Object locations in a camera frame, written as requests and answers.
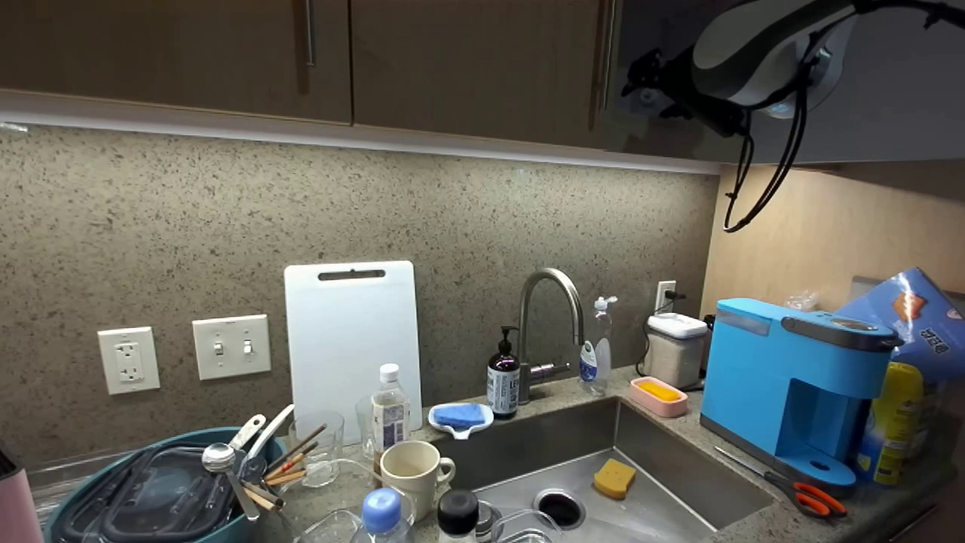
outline blue plastic bag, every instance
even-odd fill
[[[865,319],[895,329],[903,346],[895,361],[911,361],[927,382],[965,378],[965,319],[962,310],[931,282],[923,267],[878,282],[839,310],[845,319]]]

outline green bowl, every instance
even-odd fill
[[[186,432],[186,434],[175,434],[166,439],[158,439],[152,445],[164,450],[164,445],[207,445],[207,443],[230,443],[240,434],[240,427],[225,426],[225,427],[198,427],[198,432]],[[56,513],[45,541],[56,541],[56,526],[62,526],[62,517],[67,511],[74,511],[89,492],[95,492],[110,473],[114,473],[119,467],[130,465],[139,453],[130,453],[119,462],[111,462],[110,467],[97,469],[95,475],[86,478],[81,488],[75,488],[62,511]],[[280,439],[274,436],[269,443],[269,462],[280,458]],[[216,530],[204,533],[198,543],[248,543],[253,536],[253,521],[244,520],[244,513],[240,513],[236,520],[225,521]]]

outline faucet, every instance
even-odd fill
[[[540,279],[552,279],[565,290],[567,302],[570,302],[570,329],[573,329],[573,345],[570,345],[570,356],[580,361],[580,346],[585,340],[585,327],[581,327],[581,305],[580,305],[580,290],[575,282],[560,271],[560,267],[537,267],[532,277],[526,277],[522,282],[522,305],[520,305],[520,404],[529,402],[532,395],[532,386],[534,382],[544,382],[544,380],[552,380],[552,378],[560,378],[567,370],[573,370],[573,361],[570,360],[560,360],[560,361],[529,361],[526,360],[526,345],[529,345],[529,319],[532,319],[532,295],[534,295],[534,285]]]

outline wall plate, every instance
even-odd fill
[[[160,390],[152,327],[101,329],[97,340],[110,395]]]
[[[654,314],[677,310],[666,293],[677,293],[677,279],[657,279]]]
[[[273,370],[269,314],[193,319],[198,380]]]

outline yellow sponge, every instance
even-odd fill
[[[593,473],[593,492],[600,492],[609,499],[624,499],[631,484],[637,478],[637,469],[620,458],[609,458],[597,473]]]

